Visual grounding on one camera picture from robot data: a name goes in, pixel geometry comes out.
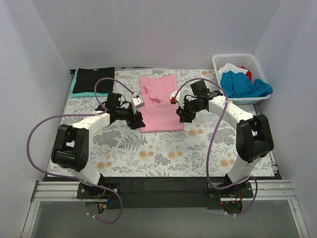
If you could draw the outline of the pink t shirt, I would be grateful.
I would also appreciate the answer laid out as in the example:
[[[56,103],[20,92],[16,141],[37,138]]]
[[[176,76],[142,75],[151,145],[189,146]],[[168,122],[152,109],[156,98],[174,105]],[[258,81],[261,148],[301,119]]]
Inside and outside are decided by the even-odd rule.
[[[159,78],[141,76],[140,91],[145,105],[140,108],[145,127],[141,133],[169,132],[184,129],[176,113],[177,104],[170,103],[170,94],[178,90],[177,75]]]

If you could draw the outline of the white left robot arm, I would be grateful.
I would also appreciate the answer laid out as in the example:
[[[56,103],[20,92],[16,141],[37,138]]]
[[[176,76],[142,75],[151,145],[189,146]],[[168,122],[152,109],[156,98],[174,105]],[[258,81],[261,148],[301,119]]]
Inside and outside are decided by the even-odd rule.
[[[102,175],[88,162],[90,137],[114,123],[123,120],[131,129],[145,127],[140,108],[145,105],[141,96],[133,96],[130,102],[121,101],[121,94],[109,93],[94,113],[72,125],[62,124],[57,130],[51,161],[69,170],[79,180],[89,182],[88,192],[94,198],[105,194]]]

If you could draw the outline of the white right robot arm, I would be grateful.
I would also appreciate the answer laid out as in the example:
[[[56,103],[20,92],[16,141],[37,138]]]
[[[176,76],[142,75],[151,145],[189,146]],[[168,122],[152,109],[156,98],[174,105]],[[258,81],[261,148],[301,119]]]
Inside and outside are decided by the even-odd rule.
[[[178,104],[176,113],[181,122],[190,123],[193,116],[202,110],[207,110],[225,120],[236,130],[237,158],[230,171],[224,177],[224,183],[215,186],[215,190],[224,190],[230,197],[235,197],[242,191],[243,183],[251,177],[255,165],[274,148],[268,119],[265,115],[253,115],[232,103],[225,90],[218,86],[210,91],[206,87],[207,80],[194,78],[188,80],[194,93],[194,99],[189,101],[177,90],[170,94],[171,104]]]

